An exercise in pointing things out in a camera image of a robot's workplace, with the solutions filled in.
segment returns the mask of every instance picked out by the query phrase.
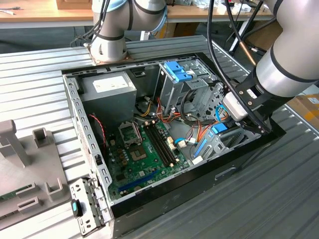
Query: floor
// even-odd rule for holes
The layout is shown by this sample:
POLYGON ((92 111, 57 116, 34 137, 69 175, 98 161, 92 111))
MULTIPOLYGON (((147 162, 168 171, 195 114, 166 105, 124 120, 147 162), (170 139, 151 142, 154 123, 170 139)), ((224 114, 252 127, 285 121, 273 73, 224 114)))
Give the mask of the floor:
MULTIPOLYGON (((224 42, 231 32, 228 25, 227 22, 216 22, 213 25, 212 38, 220 46, 224 46, 224 42)), ((195 34, 206 36, 206 31, 206 24, 201 23, 195 34)), ((84 27, 0 29, 0 54, 69 47, 75 36, 82 35, 84 32, 84 27)), ((126 32, 125 35, 127 40, 137 41, 140 39, 139 31, 126 32)), ((233 38, 225 44, 225 49, 230 48, 232 41, 233 38)), ((252 65, 241 49, 236 51, 235 59, 247 69, 252 69, 252 65)))

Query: motherboard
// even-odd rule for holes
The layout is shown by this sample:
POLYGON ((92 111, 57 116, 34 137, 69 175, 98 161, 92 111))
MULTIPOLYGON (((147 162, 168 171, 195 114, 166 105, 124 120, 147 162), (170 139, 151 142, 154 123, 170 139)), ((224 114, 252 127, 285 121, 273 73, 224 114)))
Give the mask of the motherboard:
POLYGON ((119 199, 189 167, 177 148, 170 148, 169 133, 162 122, 148 125, 127 123, 127 129, 108 136, 109 186, 111 200, 119 199), (140 143, 127 146, 127 140, 141 137, 140 143))

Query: cardboard box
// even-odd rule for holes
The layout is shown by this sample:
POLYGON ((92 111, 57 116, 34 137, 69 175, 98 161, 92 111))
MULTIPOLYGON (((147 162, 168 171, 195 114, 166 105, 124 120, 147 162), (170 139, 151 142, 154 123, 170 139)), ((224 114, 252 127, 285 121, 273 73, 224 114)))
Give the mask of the cardboard box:
POLYGON ((287 105, 313 127, 319 129, 319 94, 296 96, 287 105))
POLYGON ((58 9, 91 9, 92 0, 56 0, 58 9))

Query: green circuit board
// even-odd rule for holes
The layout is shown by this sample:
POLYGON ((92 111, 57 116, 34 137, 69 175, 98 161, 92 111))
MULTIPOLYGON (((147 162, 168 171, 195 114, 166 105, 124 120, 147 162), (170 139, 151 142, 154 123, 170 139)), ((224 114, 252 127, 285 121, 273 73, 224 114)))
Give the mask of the green circuit board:
MULTIPOLYGON (((164 137, 169 136, 162 122, 157 122, 156 128, 163 133, 164 137)), ((111 200, 119 199, 189 167, 187 160, 179 151, 173 153, 179 159, 179 162, 173 167, 165 167, 143 126, 139 126, 138 129, 143 141, 141 145, 131 145, 128 149, 124 148, 119 132, 115 132, 108 137, 110 146, 108 168, 113 180, 108 190, 111 200), (136 183, 137 180, 146 177, 150 177, 150 179, 142 183, 136 183), (133 183, 134 186, 123 191, 119 190, 130 183, 133 183)))

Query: yellow wire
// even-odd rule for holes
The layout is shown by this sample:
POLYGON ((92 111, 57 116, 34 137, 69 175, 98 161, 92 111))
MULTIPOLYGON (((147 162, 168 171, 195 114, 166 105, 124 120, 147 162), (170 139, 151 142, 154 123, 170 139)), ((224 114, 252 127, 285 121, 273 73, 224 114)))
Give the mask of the yellow wire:
POLYGON ((149 114, 150 110, 151 110, 151 103, 149 103, 148 110, 147 110, 144 114, 142 114, 141 116, 142 116, 142 117, 147 116, 147 115, 149 114))

